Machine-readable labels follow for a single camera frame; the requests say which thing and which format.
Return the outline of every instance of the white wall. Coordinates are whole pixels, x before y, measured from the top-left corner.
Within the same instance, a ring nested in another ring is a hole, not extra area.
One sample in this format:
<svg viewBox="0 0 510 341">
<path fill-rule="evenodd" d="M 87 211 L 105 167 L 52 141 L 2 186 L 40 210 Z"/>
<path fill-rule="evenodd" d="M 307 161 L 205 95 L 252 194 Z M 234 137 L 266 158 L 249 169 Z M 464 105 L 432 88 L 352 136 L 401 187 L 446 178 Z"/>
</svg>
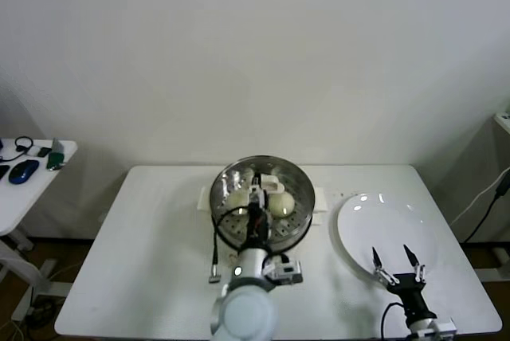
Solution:
<svg viewBox="0 0 510 341">
<path fill-rule="evenodd" d="M 503 166 L 509 29 L 508 0 L 0 0 L 2 92 L 80 144 L 25 223 L 92 237 L 130 166 L 257 153 L 413 163 L 451 218 Z"/>
</svg>

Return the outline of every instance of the blue mouse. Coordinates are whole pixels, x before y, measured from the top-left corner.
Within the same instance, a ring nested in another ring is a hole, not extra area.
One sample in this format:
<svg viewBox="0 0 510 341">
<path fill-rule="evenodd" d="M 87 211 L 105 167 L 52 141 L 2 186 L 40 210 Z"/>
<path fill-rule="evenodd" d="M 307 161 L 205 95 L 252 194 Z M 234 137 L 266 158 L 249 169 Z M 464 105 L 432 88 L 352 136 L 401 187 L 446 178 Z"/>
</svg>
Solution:
<svg viewBox="0 0 510 341">
<path fill-rule="evenodd" d="M 9 173 L 9 182 L 13 184 L 26 182 L 38 167 L 39 161 L 35 159 L 27 159 L 18 163 Z"/>
</svg>

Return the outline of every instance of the white cylindrical robot base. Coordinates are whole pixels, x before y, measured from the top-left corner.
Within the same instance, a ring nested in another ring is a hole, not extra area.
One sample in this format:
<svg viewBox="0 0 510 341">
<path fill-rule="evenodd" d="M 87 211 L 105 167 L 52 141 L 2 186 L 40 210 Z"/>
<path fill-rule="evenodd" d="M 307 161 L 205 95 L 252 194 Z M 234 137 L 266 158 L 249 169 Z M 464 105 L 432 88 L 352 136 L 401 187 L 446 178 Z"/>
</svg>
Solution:
<svg viewBox="0 0 510 341">
<path fill-rule="evenodd" d="M 234 289 L 222 303 L 215 341 L 269 341 L 277 326 L 277 308 L 262 288 Z"/>
</svg>

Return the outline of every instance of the metal rim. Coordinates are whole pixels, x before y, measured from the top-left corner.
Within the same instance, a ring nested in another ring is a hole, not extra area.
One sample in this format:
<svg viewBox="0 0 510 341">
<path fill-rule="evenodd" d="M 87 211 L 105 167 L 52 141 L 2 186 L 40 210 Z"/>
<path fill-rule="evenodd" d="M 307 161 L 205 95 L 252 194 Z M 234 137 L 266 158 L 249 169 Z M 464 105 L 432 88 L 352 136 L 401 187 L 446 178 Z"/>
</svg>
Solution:
<svg viewBox="0 0 510 341">
<path fill-rule="evenodd" d="M 226 166 L 216 176 L 216 178 L 214 179 L 213 184 L 211 185 L 211 189 L 217 183 L 221 182 L 221 180 L 224 178 L 224 175 L 227 174 L 232 169 L 235 169 L 236 166 L 238 166 L 238 165 L 240 165 L 242 163 L 249 162 L 251 160 L 254 160 L 254 161 L 257 161 L 257 162 L 261 162 L 261 161 L 263 162 L 265 159 L 266 159 L 268 164 L 271 164 L 271 163 L 274 162 L 274 160 L 276 160 L 276 161 L 278 161 L 280 163 L 283 163 L 286 166 L 289 166 L 292 169 L 294 169 L 295 172 L 300 174 L 300 177 L 303 178 L 304 181 L 309 183 L 308 187 L 309 187 L 309 189 L 311 191 L 310 195 L 308 196 L 309 204 L 312 207 L 310 213 L 309 214 L 305 214 L 306 219 L 304 220 L 304 223 L 301 224 L 301 227 L 295 228 L 296 234 L 293 235 L 293 236 L 295 236 L 294 237 L 295 240 L 291 241 L 291 244 L 286 245 L 285 247 L 283 247 L 281 249 L 278 249 L 276 251 L 273 251 L 273 254 L 279 254 L 279 253 L 283 253 L 283 252 L 288 251 L 289 249 L 293 248 L 298 243 L 300 243 L 303 240 L 304 236 L 306 236 L 306 234 L 310 230 L 310 227 L 312 226 L 313 207 L 315 206 L 315 191 L 313 190 L 313 185 L 312 185 L 312 182 L 310 181 L 309 177 L 306 175 L 306 173 L 303 170 L 301 170 L 300 167 L 298 167 L 296 164 L 294 164 L 292 162 L 289 162 L 286 159 L 279 158 L 279 157 L 276 157 L 276 156 L 271 156 L 271 155 L 254 155 L 254 156 L 249 156 L 249 157 L 245 157 L 245 158 L 239 159 L 238 161 L 236 161 L 234 163 L 231 163 L 228 166 Z M 217 208 L 214 207 L 213 195 L 212 194 L 210 195 L 210 207 L 211 207 L 211 221 L 214 223 L 214 215 L 215 215 L 214 211 Z M 231 240 L 229 240 L 229 238 L 227 237 L 229 235 L 223 233 L 223 231 L 221 229 L 218 229 L 217 233 L 218 233 L 219 237 L 222 239 L 222 241 L 225 242 L 230 248 L 232 248 L 234 250 L 237 250 L 237 251 L 241 248 L 240 245 L 235 245 Z M 277 242 L 276 244 L 273 244 L 273 246 L 278 246 L 279 243 L 281 244 L 281 243 L 284 243 L 284 242 L 285 242 L 285 239 L 282 240 L 282 241 Z"/>
</svg>

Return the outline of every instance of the white plate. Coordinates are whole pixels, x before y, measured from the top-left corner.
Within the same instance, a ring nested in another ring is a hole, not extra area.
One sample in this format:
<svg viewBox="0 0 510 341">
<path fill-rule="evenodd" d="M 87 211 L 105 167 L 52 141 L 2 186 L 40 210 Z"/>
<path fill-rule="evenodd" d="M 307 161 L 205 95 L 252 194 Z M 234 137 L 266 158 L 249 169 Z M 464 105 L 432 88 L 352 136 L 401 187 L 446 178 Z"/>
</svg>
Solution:
<svg viewBox="0 0 510 341">
<path fill-rule="evenodd" d="M 404 244 L 430 273 L 437 262 L 434 232 L 424 213 L 388 194 L 360 194 L 349 198 L 338 215 L 343 247 L 367 273 L 373 275 L 372 247 L 390 273 L 413 272 Z"/>
</svg>

